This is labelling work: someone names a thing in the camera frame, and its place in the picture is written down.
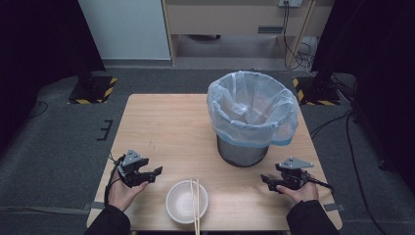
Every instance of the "bin liner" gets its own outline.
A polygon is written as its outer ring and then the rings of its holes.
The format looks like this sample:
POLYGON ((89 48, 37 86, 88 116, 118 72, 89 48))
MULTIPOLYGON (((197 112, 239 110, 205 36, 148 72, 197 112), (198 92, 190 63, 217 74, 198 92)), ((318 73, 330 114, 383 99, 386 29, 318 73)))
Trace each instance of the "bin liner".
POLYGON ((296 97, 279 81, 259 72, 240 70, 214 81, 208 88, 207 107, 216 135, 230 145, 285 146, 298 126, 296 97))

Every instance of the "black sleeve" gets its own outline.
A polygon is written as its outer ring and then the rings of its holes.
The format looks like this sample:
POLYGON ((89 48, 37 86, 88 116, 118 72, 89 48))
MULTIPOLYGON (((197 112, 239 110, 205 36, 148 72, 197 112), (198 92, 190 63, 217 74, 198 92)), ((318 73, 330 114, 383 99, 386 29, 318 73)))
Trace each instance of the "black sleeve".
POLYGON ((127 215, 118 208, 107 205, 98 214, 84 235, 126 235, 129 233, 130 228, 131 224, 127 215))
POLYGON ((299 202, 287 215, 293 235, 340 234, 317 200, 299 202))

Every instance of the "white wall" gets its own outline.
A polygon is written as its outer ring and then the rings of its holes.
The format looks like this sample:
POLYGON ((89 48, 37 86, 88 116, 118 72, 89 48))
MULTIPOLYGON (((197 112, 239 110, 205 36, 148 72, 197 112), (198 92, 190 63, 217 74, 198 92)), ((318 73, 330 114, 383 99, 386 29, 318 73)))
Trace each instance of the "white wall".
POLYGON ((161 0, 79 0, 102 59, 170 60, 161 0))

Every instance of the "person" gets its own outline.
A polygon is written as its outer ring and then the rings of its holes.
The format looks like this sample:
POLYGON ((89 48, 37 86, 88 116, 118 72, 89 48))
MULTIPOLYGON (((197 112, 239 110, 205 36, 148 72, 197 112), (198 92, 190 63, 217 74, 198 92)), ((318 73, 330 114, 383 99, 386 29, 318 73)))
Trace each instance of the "person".
POLYGON ((312 182, 305 183, 299 190, 282 185, 278 191, 289 196, 295 203, 287 214, 287 222, 293 235, 340 234, 318 201, 318 189, 312 182))
MULTIPOLYGON (((113 186, 110 189, 109 204, 86 230, 85 235, 126 235, 131 224, 124 212, 141 193, 149 182, 129 188, 121 180, 117 171, 114 174, 113 186)), ((278 185, 277 189, 289 196, 295 206, 287 215, 287 221, 293 235, 332 235, 340 234, 318 201, 318 189, 314 183, 308 182, 299 190, 291 190, 278 185)))

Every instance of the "bowl rim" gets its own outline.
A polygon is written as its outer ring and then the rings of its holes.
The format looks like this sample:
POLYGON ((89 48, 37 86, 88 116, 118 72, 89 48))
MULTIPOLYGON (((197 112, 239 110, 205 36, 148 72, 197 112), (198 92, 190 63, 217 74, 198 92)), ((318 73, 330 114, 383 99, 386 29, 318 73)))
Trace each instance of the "bowl rim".
MULTIPOLYGON (((167 196, 166 196, 166 198, 165 198, 165 208, 167 209, 167 213, 168 213, 168 215, 174 220, 174 221, 176 221, 176 222, 178 222, 178 223, 182 223, 182 224, 189 224, 189 223, 193 223, 194 222, 194 219, 192 218, 192 219, 190 219, 190 220, 182 220, 182 219, 179 219, 179 218, 177 218, 176 216, 174 216, 173 215, 173 213, 170 211, 170 209, 168 208, 168 199, 170 198, 170 195, 172 194, 172 192, 174 191, 174 189, 176 189, 179 185, 181 185, 181 184, 185 184, 185 183, 187 183, 187 184, 189 184, 190 183, 190 179, 187 179, 187 180, 182 180, 182 181, 180 181, 180 182, 177 182, 176 184, 174 184, 171 188, 170 188, 170 190, 168 191, 168 193, 167 193, 167 196)), ((205 206, 202 208, 202 211, 200 211, 200 213, 201 213, 201 217, 203 217, 204 216, 204 214, 206 213, 206 211, 208 210, 208 192, 207 192, 207 190, 205 189, 205 187, 201 184, 201 183, 199 183, 199 187, 201 188, 201 192, 202 192, 202 196, 203 197, 205 197, 206 198, 206 203, 205 203, 205 206)))

